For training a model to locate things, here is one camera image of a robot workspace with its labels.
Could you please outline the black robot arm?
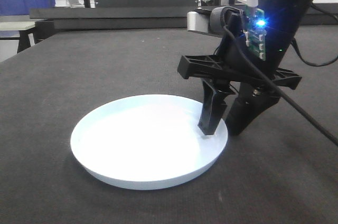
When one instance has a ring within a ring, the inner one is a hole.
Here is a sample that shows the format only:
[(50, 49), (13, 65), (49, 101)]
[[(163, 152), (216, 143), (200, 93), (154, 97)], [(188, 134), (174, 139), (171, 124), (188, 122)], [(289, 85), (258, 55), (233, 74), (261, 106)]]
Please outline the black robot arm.
[(198, 126), (214, 134), (232, 94), (231, 82), (240, 84), (226, 118), (231, 135), (239, 135), (258, 115), (286, 100), (320, 132), (324, 128), (291, 100), (282, 87), (295, 89), (301, 78), (279, 67), (287, 49), (297, 45), (295, 33), (313, 0), (246, 0), (246, 7), (197, 8), (187, 14), (191, 32), (221, 37), (212, 55), (183, 56), (178, 72), (201, 78), (204, 99)]

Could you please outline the black gripper with board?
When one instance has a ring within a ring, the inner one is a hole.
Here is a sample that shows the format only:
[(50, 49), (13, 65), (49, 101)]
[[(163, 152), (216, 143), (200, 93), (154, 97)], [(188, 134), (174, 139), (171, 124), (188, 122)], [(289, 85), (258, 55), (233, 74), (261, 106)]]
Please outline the black gripper with board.
[(279, 102), (280, 95), (274, 91), (248, 84), (264, 85), (265, 81), (245, 59), (250, 59), (255, 66), (263, 63), (267, 77), (277, 86), (296, 89), (301, 80), (301, 76), (290, 70), (273, 70), (265, 60), (249, 50), (245, 44), (246, 30), (242, 27), (245, 22), (246, 17), (239, 8), (214, 8), (209, 23), (212, 36), (222, 38), (220, 45), (212, 55), (183, 56), (180, 59), (177, 71), (184, 79), (202, 78), (204, 97), (198, 127), (204, 135), (215, 133), (227, 108), (225, 98), (235, 94), (230, 81), (244, 82), (240, 84), (238, 96), (226, 117), (230, 136), (241, 134), (256, 117)]

